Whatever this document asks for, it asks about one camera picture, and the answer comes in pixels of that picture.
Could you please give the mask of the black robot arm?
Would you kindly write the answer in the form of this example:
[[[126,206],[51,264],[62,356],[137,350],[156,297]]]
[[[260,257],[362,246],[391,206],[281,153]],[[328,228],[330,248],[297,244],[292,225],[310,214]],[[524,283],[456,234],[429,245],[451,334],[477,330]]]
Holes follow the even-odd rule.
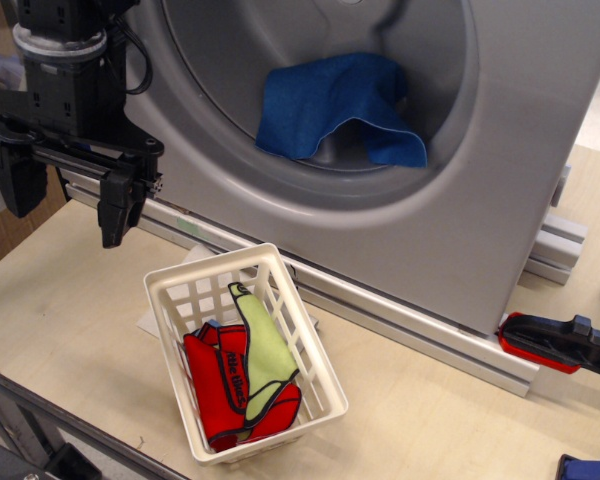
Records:
[[[163,144],[125,114],[127,47],[146,47],[126,22],[133,1],[20,1],[12,30],[26,88],[0,89],[0,193],[22,218],[45,198],[53,165],[99,183],[102,244],[117,247],[161,188]]]

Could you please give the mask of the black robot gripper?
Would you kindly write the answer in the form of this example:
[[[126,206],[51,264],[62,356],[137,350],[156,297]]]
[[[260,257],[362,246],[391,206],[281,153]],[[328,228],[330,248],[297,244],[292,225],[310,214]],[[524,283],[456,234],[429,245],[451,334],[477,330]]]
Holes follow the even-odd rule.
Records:
[[[0,193],[6,208],[26,217],[45,198],[50,157],[100,178],[97,205],[102,246],[121,245],[136,227],[146,195],[161,188],[163,144],[125,113],[126,51],[113,49],[76,63],[24,59],[27,89],[0,89]]]

